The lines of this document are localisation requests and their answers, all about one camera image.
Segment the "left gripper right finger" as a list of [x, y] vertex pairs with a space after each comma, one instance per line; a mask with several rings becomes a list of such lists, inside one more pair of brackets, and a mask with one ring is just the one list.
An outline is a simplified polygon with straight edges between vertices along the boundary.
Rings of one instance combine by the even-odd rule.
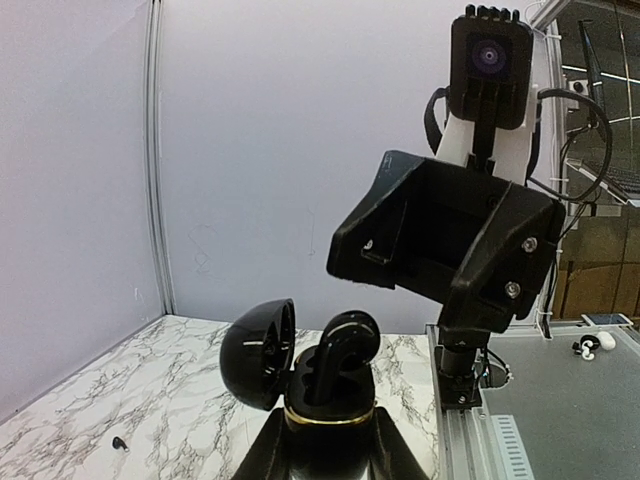
[[429, 479], [384, 407], [375, 408], [371, 425], [368, 479]]

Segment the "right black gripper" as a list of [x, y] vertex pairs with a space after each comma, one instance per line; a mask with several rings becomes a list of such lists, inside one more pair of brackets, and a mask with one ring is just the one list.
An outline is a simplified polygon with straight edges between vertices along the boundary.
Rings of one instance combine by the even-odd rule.
[[443, 329], [502, 333], [534, 307], [565, 218], [537, 190], [389, 150], [333, 234], [326, 269], [441, 304]]

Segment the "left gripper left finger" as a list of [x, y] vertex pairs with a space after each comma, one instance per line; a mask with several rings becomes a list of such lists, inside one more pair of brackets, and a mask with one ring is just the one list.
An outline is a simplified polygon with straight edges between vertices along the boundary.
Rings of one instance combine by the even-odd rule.
[[289, 480], [293, 433], [285, 410], [272, 411], [249, 451], [232, 476], [233, 480]]

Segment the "black earbud charging case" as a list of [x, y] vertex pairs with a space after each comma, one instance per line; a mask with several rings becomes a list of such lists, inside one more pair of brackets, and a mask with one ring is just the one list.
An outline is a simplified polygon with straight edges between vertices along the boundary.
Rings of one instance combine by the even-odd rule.
[[262, 303], [237, 319], [219, 362], [227, 390], [270, 414], [283, 408], [293, 433], [290, 479], [360, 479], [369, 465], [375, 386], [371, 362], [339, 374], [327, 404], [312, 405], [313, 357], [319, 342], [294, 352], [296, 315], [290, 299]]

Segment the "black earbud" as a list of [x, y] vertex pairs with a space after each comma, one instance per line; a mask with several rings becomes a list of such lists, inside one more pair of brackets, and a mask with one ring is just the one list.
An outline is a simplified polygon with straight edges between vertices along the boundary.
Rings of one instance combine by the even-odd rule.
[[119, 436], [114, 436], [113, 439], [112, 439], [111, 444], [112, 444], [112, 447], [115, 450], [123, 450], [124, 452], [128, 452], [129, 451], [129, 448], [128, 448], [127, 444]]
[[339, 374], [367, 365], [376, 356], [380, 343], [379, 327], [369, 313], [350, 310], [333, 317], [314, 352], [309, 402], [327, 404]]

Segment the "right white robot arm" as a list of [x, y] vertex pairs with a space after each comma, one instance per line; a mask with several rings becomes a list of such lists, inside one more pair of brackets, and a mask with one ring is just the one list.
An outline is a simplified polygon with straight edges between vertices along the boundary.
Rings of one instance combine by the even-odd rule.
[[494, 175], [493, 143], [501, 110], [515, 98], [498, 87], [466, 92], [472, 150], [455, 165], [390, 150], [373, 184], [336, 229], [327, 260], [337, 278], [437, 301], [435, 347], [441, 404], [480, 403], [477, 359], [492, 334], [525, 318], [555, 258], [564, 206]]

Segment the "laptop on stand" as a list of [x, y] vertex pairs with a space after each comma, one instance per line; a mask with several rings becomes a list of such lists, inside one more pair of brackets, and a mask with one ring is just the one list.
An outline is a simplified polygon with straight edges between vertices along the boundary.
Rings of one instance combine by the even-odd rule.
[[[569, 159], [565, 163], [593, 181], [597, 179], [601, 169], [600, 163], [590, 160]], [[637, 172], [610, 165], [599, 185], [619, 203], [639, 207], [639, 174]]]

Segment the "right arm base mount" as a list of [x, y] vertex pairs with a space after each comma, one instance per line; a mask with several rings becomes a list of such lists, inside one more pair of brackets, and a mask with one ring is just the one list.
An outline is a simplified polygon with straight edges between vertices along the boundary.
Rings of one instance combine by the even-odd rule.
[[443, 411], [481, 407], [482, 389], [502, 388], [513, 379], [510, 366], [487, 346], [454, 352], [437, 345], [434, 359]]

